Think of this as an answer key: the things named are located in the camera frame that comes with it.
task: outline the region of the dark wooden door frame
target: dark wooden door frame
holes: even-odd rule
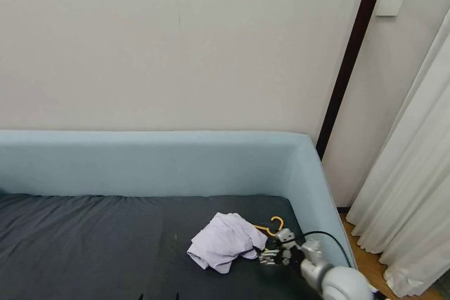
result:
[[[323,159],[326,146],[330,140],[331,131],[333,130],[336,118],[338,117],[339,108],[352,75],[356,59],[358,58],[359,50],[363,44],[368,24],[371,21],[376,1],[377,0],[361,0],[361,3],[359,4],[352,33],[350,34],[349,42],[347,43],[347,47],[345,49],[344,58],[342,59],[340,69],[337,74],[336,83],[333,88],[333,93],[331,94],[330,102],[328,104],[325,118],[322,123],[321,132],[319,134],[319,139],[316,144],[316,150],[321,159]]]

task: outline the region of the light blue bed frame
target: light blue bed frame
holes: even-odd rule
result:
[[[279,132],[0,131],[0,193],[286,197],[304,232],[354,257],[308,135]],[[326,257],[346,266],[339,247]]]

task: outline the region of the dark gray sheet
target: dark gray sheet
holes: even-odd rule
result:
[[[186,250],[216,212],[301,233],[281,197],[0,196],[0,299],[320,299],[289,268],[199,268]]]

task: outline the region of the black cable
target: black cable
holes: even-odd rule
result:
[[[348,263],[349,267],[352,267],[352,265],[350,263],[350,260],[349,260],[349,257],[347,256],[347,253],[344,250],[344,247],[342,247],[342,245],[340,244],[339,240],[337,240],[334,235],[331,235],[330,233],[325,232],[325,231],[309,231],[309,232],[303,233],[303,236],[306,237],[307,235],[314,235],[316,233],[317,234],[321,234],[321,235],[327,235],[328,237],[332,237],[334,239],[334,241],[336,242],[336,244],[339,245],[339,248],[342,251],[342,253],[344,254],[345,260],[347,260],[347,263]]]

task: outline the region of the white curtain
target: white curtain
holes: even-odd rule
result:
[[[450,11],[347,220],[397,296],[450,268]]]

